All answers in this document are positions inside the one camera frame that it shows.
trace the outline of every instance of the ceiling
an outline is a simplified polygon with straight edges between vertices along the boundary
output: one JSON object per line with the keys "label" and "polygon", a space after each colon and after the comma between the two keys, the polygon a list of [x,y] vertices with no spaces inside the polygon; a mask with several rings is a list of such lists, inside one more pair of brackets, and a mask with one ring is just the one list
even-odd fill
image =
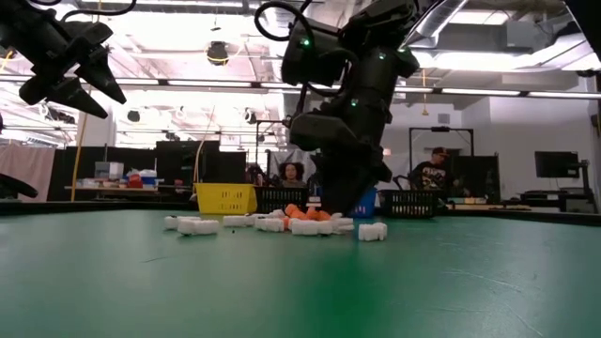
{"label": "ceiling", "polygon": [[[103,9],[123,8],[129,0],[103,0]],[[287,1],[299,6],[301,1]],[[316,0],[306,13],[330,25],[342,26],[368,0]],[[65,0],[55,6],[57,17],[76,8],[97,8],[96,0]],[[281,55],[286,44],[263,38],[254,27],[259,2],[211,0],[139,0],[124,16],[103,17],[115,34],[107,45],[109,64],[121,79],[128,103],[115,109],[117,142],[122,146],[152,146],[165,138],[164,130],[184,130],[187,138],[201,138],[203,131],[240,134],[238,146],[254,151],[254,126],[244,121],[247,112],[260,119],[282,119],[291,113],[296,95],[277,90],[185,88],[177,85],[127,84],[129,79],[177,79],[202,81],[281,82]],[[72,20],[91,21],[79,15]],[[268,10],[263,19],[270,32],[287,33],[292,16]],[[437,38],[426,38],[410,47],[423,70],[404,80],[407,85],[470,88],[520,88],[565,90],[575,86],[573,71],[597,67],[598,59],[581,35],[555,41],[555,33],[571,20],[561,1],[471,0],[442,28]],[[207,60],[212,41],[226,42],[225,66]],[[31,64],[18,55],[0,74],[0,112],[7,126],[37,131],[13,132],[16,140],[40,140],[49,144],[74,144],[76,126],[49,118],[45,107],[27,106],[18,97],[18,85],[2,76],[31,74]],[[409,104],[423,95],[399,97]],[[457,103],[456,96],[431,96],[431,102]],[[79,118],[77,111],[50,104],[50,108]],[[127,119],[137,111],[141,121]],[[63,126],[64,131],[48,129]],[[149,131],[137,132],[136,129]],[[263,148],[285,145],[285,132],[270,126]]]}

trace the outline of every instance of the orange object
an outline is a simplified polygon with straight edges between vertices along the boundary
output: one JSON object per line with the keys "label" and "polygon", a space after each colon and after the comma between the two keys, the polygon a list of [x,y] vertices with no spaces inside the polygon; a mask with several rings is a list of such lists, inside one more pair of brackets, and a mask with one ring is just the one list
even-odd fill
{"label": "orange object", "polygon": [[295,219],[304,220],[304,221],[307,221],[309,219],[307,217],[307,215],[305,215],[304,212],[302,212],[300,210],[293,211],[292,214],[289,216],[290,216],[290,218],[295,218]]}
{"label": "orange object", "polygon": [[286,208],[285,208],[285,210],[284,210],[284,213],[285,213],[287,216],[292,216],[292,213],[293,213],[294,211],[299,211],[299,207],[297,207],[297,206],[295,206],[295,205],[292,205],[292,204],[290,204],[290,205],[288,205],[288,207],[286,207]]}
{"label": "orange object", "polygon": [[326,211],[319,211],[319,217],[317,217],[318,221],[329,221],[331,218],[330,214],[327,213]]}
{"label": "orange object", "polygon": [[282,219],[282,221],[284,221],[284,231],[288,231],[288,228],[290,226],[290,218],[289,217],[284,217]]}
{"label": "orange object", "polygon": [[319,221],[319,211],[316,211],[314,207],[309,207],[307,211],[307,217],[312,221]]}

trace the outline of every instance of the green table surface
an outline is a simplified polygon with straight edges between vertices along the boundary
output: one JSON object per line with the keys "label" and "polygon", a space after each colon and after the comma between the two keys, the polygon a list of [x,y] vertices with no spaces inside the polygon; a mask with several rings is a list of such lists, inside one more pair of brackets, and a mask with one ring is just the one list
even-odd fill
{"label": "green table surface", "polygon": [[0,337],[599,337],[601,229],[392,221],[383,242],[0,218]]}

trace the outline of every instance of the computer monitor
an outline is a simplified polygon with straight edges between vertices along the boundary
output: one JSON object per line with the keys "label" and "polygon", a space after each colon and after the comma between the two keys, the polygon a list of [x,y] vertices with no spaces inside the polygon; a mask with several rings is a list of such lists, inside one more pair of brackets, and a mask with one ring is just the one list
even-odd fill
{"label": "computer monitor", "polygon": [[540,178],[580,178],[578,153],[571,151],[536,151],[536,176]]}

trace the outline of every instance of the woman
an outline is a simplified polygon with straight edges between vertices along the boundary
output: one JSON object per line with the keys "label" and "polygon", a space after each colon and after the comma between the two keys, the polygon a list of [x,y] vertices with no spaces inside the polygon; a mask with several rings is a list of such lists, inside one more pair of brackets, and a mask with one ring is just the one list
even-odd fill
{"label": "woman", "polygon": [[304,166],[302,163],[283,163],[280,165],[280,178],[284,188],[306,188],[302,181]]}

